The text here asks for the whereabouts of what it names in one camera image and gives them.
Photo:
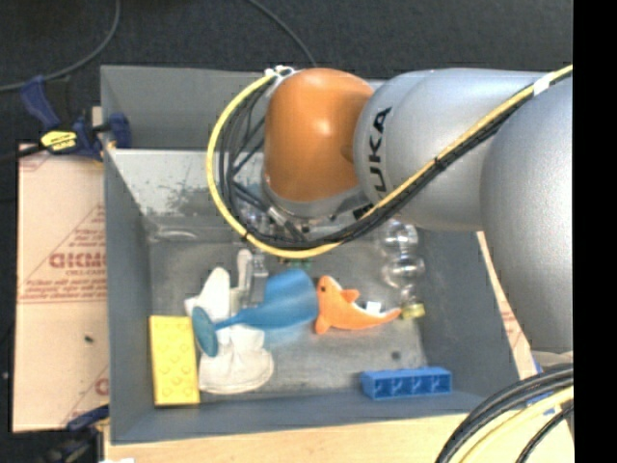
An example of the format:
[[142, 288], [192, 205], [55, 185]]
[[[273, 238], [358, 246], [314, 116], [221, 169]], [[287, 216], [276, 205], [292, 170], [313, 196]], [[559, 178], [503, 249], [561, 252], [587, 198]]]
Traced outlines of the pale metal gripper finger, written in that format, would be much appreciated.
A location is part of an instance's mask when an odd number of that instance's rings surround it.
[[251, 305], [258, 305], [263, 301], [267, 280], [268, 269], [266, 266], [265, 256], [263, 254], [254, 254], [250, 290]]
[[241, 249], [236, 257], [238, 274], [237, 298], [242, 302], [250, 291], [253, 273], [253, 254], [248, 249]]

